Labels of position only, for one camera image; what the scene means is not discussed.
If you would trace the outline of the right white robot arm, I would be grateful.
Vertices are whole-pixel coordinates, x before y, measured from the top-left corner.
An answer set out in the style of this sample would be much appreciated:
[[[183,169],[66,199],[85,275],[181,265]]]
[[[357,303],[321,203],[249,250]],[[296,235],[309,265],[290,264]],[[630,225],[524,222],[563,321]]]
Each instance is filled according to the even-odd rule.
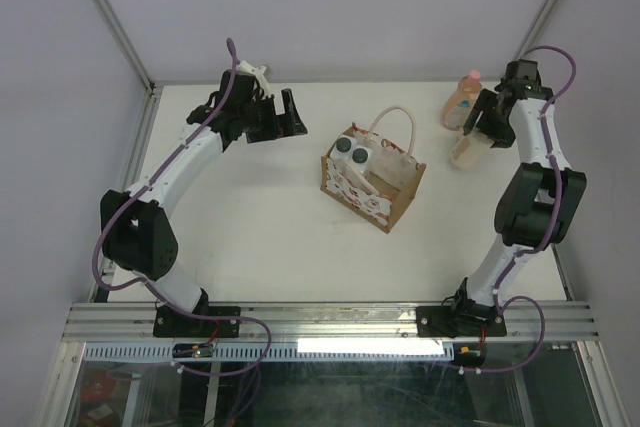
[[[493,90],[480,92],[455,152],[515,146],[519,166],[494,215],[496,238],[479,267],[444,309],[448,337],[488,332],[507,306],[502,297],[524,265],[565,238],[586,190],[584,173],[564,156],[555,130],[556,93],[536,62],[510,62]]]

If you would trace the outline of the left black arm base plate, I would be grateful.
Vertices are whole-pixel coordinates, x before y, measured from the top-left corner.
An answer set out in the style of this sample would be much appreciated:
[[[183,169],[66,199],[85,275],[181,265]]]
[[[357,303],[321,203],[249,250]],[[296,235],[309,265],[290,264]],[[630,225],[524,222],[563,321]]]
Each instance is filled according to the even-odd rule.
[[[155,338],[199,338],[207,340],[213,333],[215,338],[237,338],[239,336],[240,322],[234,320],[205,321],[193,319],[171,309],[161,306],[156,309],[156,317],[153,325]]]

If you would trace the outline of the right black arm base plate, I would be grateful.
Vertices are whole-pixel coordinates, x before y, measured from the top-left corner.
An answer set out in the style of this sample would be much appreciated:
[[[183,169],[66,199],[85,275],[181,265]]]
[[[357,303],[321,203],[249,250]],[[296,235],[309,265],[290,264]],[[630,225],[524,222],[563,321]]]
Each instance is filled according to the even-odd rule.
[[[449,306],[418,306],[415,309],[417,336],[420,338],[505,337],[503,319],[482,320],[456,316]]]

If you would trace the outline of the peach lotion bottle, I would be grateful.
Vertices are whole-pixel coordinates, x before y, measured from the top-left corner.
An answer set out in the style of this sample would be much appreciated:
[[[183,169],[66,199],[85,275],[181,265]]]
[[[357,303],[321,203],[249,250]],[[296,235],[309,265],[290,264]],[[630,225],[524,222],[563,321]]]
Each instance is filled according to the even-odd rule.
[[[459,131],[464,127],[482,88],[481,74],[478,70],[471,70],[458,81],[441,112],[441,124],[445,129]]]

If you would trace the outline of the white bottle grey cap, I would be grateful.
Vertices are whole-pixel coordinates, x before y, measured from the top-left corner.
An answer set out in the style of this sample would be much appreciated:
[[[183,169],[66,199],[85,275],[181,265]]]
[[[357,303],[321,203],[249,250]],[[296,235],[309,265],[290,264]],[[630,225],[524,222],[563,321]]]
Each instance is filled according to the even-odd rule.
[[[367,180],[372,165],[372,150],[368,147],[357,145],[351,152],[345,168],[345,176],[356,185],[363,185]]]
[[[353,151],[357,146],[357,140],[347,135],[340,135],[334,143],[329,158],[342,173],[346,170],[355,171],[357,169],[352,159]]]

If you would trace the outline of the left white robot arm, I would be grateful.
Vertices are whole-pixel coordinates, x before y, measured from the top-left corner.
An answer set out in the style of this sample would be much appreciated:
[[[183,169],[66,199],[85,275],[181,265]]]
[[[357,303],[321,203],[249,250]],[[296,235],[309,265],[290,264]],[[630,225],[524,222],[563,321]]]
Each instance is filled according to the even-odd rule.
[[[192,110],[167,158],[151,175],[100,201],[101,233],[92,259],[106,258],[134,275],[158,300],[177,308],[175,324],[198,335],[209,324],[207,293],[177,264],[178,242],[171,216],[209,163],[240,137],[250,143],[307,134],[293,93],[281,92],[278,113],[266,80],[253,72],[227,70],[220,87]]]

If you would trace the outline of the cream round jar bottle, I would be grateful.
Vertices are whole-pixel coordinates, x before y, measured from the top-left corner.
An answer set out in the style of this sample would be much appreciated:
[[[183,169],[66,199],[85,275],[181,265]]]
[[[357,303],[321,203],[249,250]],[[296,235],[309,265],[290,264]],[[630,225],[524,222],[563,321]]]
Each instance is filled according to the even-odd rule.
[[[460,169],[472,167],[491,148],[474,148],[469,142],[469,135],[459,139],[450,153],[453,165]]]

